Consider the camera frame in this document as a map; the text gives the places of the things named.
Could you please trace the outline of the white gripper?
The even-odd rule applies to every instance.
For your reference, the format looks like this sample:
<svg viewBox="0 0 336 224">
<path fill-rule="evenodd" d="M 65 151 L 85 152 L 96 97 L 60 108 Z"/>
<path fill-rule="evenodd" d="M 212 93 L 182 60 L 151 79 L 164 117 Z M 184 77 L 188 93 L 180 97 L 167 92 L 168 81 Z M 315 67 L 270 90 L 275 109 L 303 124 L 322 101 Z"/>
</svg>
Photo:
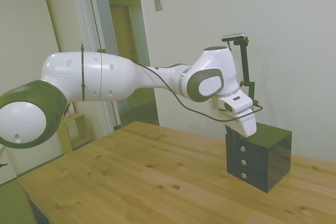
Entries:
<svg viewBox="0 0 336 224">
<path fill-rule="evenodd" d="M 227 112 L 226 114 L 229 119 L 233 119 L 226 123 L 226 140 L 232 139 L 233 143 L 239 143 L 239 135 L 249 137 L 256 133 L 257 124 L 253 111 L 243 111 L 237 114 Z"/>
</svg>

